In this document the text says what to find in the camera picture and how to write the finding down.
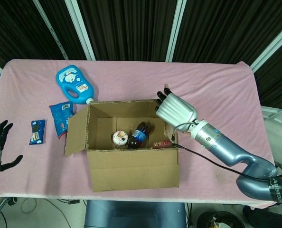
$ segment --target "black curtain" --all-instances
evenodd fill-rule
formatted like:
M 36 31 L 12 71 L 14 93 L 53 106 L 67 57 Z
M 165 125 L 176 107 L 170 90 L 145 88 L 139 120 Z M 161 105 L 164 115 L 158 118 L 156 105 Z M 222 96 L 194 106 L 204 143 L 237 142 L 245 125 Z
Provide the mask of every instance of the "black curtain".
M 261 105 L 282 108 L 282 46 L 255 72 Z
M 0 67 L 13 58 L 64 59 L 31 0 L 0 0 Z
M 165 61 L 176 0 L 79 0 L 97 60 Z
M 64 0 L 40 0 L 50 24 L 54 28 L 69 59 L 86 60 Z
M 174 62 L 252 64 L 282 30 L 282 0 L 188 0 Z

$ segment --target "pink tablecloth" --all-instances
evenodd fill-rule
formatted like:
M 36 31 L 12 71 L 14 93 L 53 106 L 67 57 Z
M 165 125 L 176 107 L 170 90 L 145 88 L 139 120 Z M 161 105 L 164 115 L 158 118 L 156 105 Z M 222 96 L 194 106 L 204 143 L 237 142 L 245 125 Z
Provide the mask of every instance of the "pink tablecloth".
M 259 208 L 271 204 L 242 194 L 235 183 L 237 174 L 186 151 L 179 152 L 179 188 L 93 193 L 86 153 L 64 156 L 66 138 L 58 140 L 48 107 L 67 100 L 55 76 L 69 64 L 78 66 L 93 83 L 99 101 L 152 99 L 168 84 L 197 108 L 199 119 L 207 120 L 247 151 L 273 160 L 255 79 L 245 63 L 16 59 L 4 67 L 0 77 L 0 122 L 14 123 L 2 162 L 13 161 L 19 154 L 24 158 L 15 168 L 0 173 L 0 196 L 235 203 Z M 29 146 L 30 122 L 37 119 L 47 119 L 45 143 Z M 219 162 L 189 136 L 180 134 L 179 142 Z M 244 167 L 234 168 L 242 171 Z

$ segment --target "open cardboard box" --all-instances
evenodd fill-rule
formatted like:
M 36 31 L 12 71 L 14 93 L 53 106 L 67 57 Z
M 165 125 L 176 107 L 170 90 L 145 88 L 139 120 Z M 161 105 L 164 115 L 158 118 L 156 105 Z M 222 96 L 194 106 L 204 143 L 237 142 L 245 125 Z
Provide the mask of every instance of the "open cardboard box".
M 179 186 L 178 150 L 152 148 L 172 131 L 155 106 L 155 100 L 94 102 L 69 119 L 65 156 L 87 150 L 93 192 Z M 113 133 L 130 136 L 142 121 L 152 127 L 142 148 L 112 142 Z

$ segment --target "soda bottle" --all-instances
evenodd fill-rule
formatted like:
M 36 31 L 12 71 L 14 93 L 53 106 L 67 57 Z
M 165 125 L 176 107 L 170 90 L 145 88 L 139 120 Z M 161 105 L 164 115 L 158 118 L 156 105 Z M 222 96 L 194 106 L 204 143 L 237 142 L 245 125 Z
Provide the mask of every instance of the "soda bottle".
M 128 148 L 129 149 L 137 149 L 140 148 L 147 135 L 150 132 L 150 125 L 141 122 L 132 136 L 128 139 Z

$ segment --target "oreo package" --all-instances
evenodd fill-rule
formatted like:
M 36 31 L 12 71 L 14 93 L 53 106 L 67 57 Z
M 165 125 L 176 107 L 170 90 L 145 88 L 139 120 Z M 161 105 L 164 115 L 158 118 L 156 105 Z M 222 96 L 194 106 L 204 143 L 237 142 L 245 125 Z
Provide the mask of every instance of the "oreo package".
M 31 121 L 32 136 L 29 145 L 38 145 L 44 143 L 45 120 Z
M 67 133 L 68 119 L 74 115 L 73 103 L 70 101 L 49 106 L 55 121 L 56 134 L 60 139 Z

